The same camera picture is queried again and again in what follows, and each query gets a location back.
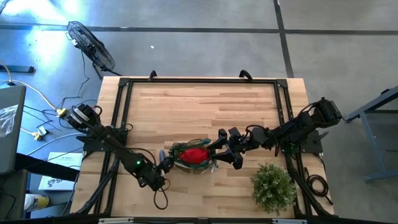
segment concrete floor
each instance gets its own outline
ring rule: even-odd
[[[397,30],[398,1],[393,0],[280,0],[286,29]],[[209,27],[277,29],[271,0],[11,0],[0,15],[1,24],[65,25],[78,20],[103,27]],[[57,105],[76,95],[83,76],[80,51],[64,31],[0,30],[0,59],[7,64],[31,65],[34,75],[14,74],[40,89]],[[125,75],[232,76],[241,69],[254,77],[287,77],[279,34],[222,34],[171,32],[95,32]],[[396,35],[287,35],[294,77],[304,78],[310,101],[325,96],[348,114],[386,88],[398,84]],[[96,99],[101,86],[86,58],[83,98],[67,106]],[[26,105],[47,109],[28,90]],[[40,121],[24,115],[22,126],[34,129]],[[337,215],[346,218],[398,222],[398,179],[365,184],[363,177],[377,170],[371,145],[359,120],[328,129],[323,140],[325,163]],[[73,130],[52,131],[47,141]],[[81,146],[63,139],[33,154]],[[18,151],[41,145],[21,133]],[[45,212],[56,215],[59,212]]]

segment paper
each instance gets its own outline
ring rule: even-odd
[[[62,154],[64,154],[64,152],[50,152],[49,159]],[[80,170],[81,158],[81,153],[69,153],[56,159],[52,159],[49,162]],[[42,181],[40,181],[39,190],[73,190],[74,184],[75,183],[73,181],[43,176]]]

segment clear plastic bag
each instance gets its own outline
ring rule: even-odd
[[[0,109],[0,138],[6,137],[14,127],[18,105]]]

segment potted plant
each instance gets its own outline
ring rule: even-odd
[[[275,164],[260,164],[259,170],[251,176],[253,199],[265,212],[285,212],[294,204],[296,187],[284,168]]]

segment wooden table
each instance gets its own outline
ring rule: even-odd
[[[308,105],[304,81],[287,79],[290,99],[296,115]],[[112,118],[119,77],[104,77],[98,105],[103,108],[101,122],[109,125]],[[123,98],[117,124],[120,124]],[[241,133],[249,124],[274,128],[279,125],[274,88],[270,84],[228,83],[135,83],[132,88],[127,123],[134,126],[129,132],[127,146],[150,149],[159,160],[159,151],[168,149],[175,141],[196,138],[218,138],[218,130],[237,127]],[[103,163],[102,152],[85,159],[73,198],[71,212],[77,211],[89,199],[98,185]],[[140,188],[137,180],[123,166],[119,168],[112,216],[135,217],[228,217],[270,218],[276,214],[263,212],[251,198],[249,177],[258,164],[269,162],[285,167],[282,154],[274,157],[274,150],[257,149],[243,155],[243,168],[234,170],[231,164],[219,162],[214,173],[187,174],[173,168],[167,174],[171,186],[167,190],[169,207],[158,210],[153,203],[154,192]],[[303,154],[303,164],[311,174],[325,177],[319,158]],[[108,196],[105,189],[103,208]],[[300,208],[304,211],[302,194],[298,188]],[[324,208],[333,213],[325,198],[317,197]],[[162,193],[157,201],[163,206]],[[280,217],[294,217],[293,208]]]

